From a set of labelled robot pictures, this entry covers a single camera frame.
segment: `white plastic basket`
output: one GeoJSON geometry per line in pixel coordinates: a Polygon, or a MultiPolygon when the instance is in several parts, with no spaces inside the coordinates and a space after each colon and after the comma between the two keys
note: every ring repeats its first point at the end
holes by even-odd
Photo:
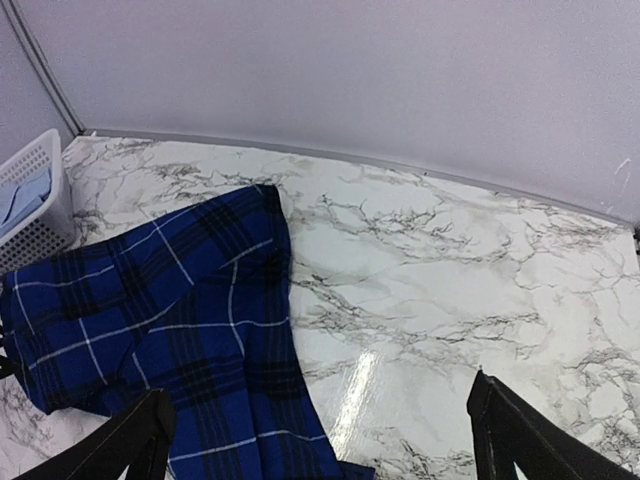
{"type": "Polygon", "coordinates": [[[0,238],[0,274],[49,257],[75,239],[71,189],[60,159],[57,130],[47,130],[0,165],[0,185],[21,182],[49,166],[49,197],[0,238]]]}

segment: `blue plaid fabric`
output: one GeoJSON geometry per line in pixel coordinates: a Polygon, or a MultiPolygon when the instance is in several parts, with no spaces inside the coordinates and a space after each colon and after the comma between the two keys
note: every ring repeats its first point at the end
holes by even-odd
{"type": "Polygon", "coordinates": [[[114,415],[145,390],[178,412],[179,479],[359,478],[311,404],[289,322],[278,191],[253,186],[8,273],[5,349],[33,403],[114,415]]]}

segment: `gray trim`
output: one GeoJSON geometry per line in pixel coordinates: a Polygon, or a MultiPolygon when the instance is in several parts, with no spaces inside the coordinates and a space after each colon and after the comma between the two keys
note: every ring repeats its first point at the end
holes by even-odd
{"type": "Polygon", "coordinates": [[[272,152],[292,153],[296,155],[303,155],[306,157],[315,158],[329,158],[332,160],[341,160],[344,162],[358,163],[364,165],[372,165],[375,167],[389,168],[391,170],[399,170],[404,172],[416,173],[419,175],[427,175],[429,177],[438,178],[441,180],[449,180],[464,185],[471,185],[474,187],[490,190],[493,192],[506,193],[513,197],[523,197],[531,200],[535,200],[546,205],[552,205],[554,207],[564,208],[576,213],[582,213],[590,215],[592,217],[600,218],[608,222],[616,223],[625,227],[632,228],[633,224],[626,222],[620,218],[615,218],[610,215],[606,215],[600,212],[594,212],[592,210],[573,205],[570,203],[561,202],[552,198],[546,198],[541,195],[535,195],[532,193],[523,192],[514,188],[502,187],[489,182],[481,182],[471,178],[461,177],[458,175],[452,175],[444,172],[437,172],[434,170],[425,170],[424,168],[416,167],[415,165],[409,165],[403,161],[397,160],[382,160],[372,157],[364,157],[361,155],[351,155],[347,153],[331,152],[326,150],[316,150],[313,148],[292,147],[290,145],[280,145],[274,143],[254,142],[251,140],[236,140],[230,138],[218,138],[208,137],[205,135],[182,135],[173,133],[156,133],[156,132],[137,132],[131,130],[109,130],[109,129],[93,129],[88,128],[85,131],[85,135],[98,135],[100,137],[128,137],[128,138],[141,138],[150,140],[161,141],[174,141],[174,142],[189,142],[189,143],[202,143],[206,145],[224,145],[232,147],[247,147],[247,148],[259,148],[262,150],[268,150],[272,152]]]}
{"type": "Polygon", "coordinates": [[[67,127],[74,136],[84,132],[84,125],[74,112],[69,100],[65,96],[60,84],[55,79],[47,59],[38,44],[33,32],[29,28],[27,21],[16,0],[0,0],[4,11],[7,14],[9,23],[18,37],[25,54],[29,58],[36,74],[40,78],[42,85],[49,94],[51,101],[67,124],[67,127]]]}

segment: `white wall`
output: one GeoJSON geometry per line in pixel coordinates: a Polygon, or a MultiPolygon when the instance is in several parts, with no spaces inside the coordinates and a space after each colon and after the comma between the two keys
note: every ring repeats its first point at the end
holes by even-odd
{"type": "Polygon", "coordinates": [[[49,128],[72,139],[0,7],[0,163],[49,128]]]}
{"type": "Polygon", "coordinates": [[[372,156],[640,221],[637,0],[21,5],[90,127],[372,156]]]}

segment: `white marble surface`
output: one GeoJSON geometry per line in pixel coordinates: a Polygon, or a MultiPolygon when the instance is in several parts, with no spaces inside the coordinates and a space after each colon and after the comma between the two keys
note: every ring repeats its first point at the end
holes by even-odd
{"type": "MultiPolygon", "coordinates": [[[[381,479],[475,478],[476,369],[640,472],[640,274],[630,232],[425,176],[253,149],[81,138],[78,244],[253,182],[293,239],[295,341],[340,458],[381,479]]],[[[101,419],[0,382],[0,480],[101,419]]]]}

